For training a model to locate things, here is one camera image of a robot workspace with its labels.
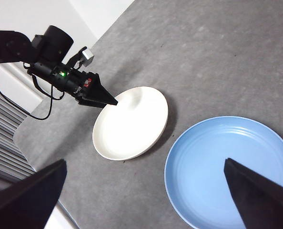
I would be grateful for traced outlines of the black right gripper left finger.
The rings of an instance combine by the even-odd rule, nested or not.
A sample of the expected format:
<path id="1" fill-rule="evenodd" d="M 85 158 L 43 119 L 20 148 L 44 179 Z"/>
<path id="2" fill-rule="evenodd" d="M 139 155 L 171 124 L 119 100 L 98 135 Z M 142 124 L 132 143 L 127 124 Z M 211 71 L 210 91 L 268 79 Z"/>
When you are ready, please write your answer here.
<path id="1" fill-rule="evenodd" d="M 0 191 L 0 229 L 43 229 L 67 175 L 61 159 Z"/>

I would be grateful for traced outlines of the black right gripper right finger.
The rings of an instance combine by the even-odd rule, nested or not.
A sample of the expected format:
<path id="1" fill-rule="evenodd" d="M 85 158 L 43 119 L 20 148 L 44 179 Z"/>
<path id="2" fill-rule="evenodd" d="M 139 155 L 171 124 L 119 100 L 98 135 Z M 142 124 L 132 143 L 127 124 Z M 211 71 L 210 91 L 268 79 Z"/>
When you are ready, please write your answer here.
<path id="1" fill-rule="evenodd" d="M 283 187 L 228 158 L 224 175 L 247 229 L 283 229 Z"/>

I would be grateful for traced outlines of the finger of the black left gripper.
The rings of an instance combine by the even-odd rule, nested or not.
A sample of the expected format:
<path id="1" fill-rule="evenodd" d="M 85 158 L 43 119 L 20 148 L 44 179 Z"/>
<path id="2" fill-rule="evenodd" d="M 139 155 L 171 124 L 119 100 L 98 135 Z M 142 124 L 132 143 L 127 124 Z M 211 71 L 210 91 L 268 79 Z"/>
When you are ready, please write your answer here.
<path id="1" fill-rule="evenodd" d="M 102 86 L 99 75 L 97 73 L 88 73 L 90 81 L 86 89 L 86 98 L 101 97 L 105 98 L 110 105 L 117 105 L 118 101 Z"/>
<path id="2" fill-rule="evenodd" d="M 98 107 L 98 108 L 104 108 L 108 103 L 108 101 L 105 98 L 101 98 L 101 97 L 84 98 L 82 96 L 78 96 L 77 101 L 79 105 Z"/>

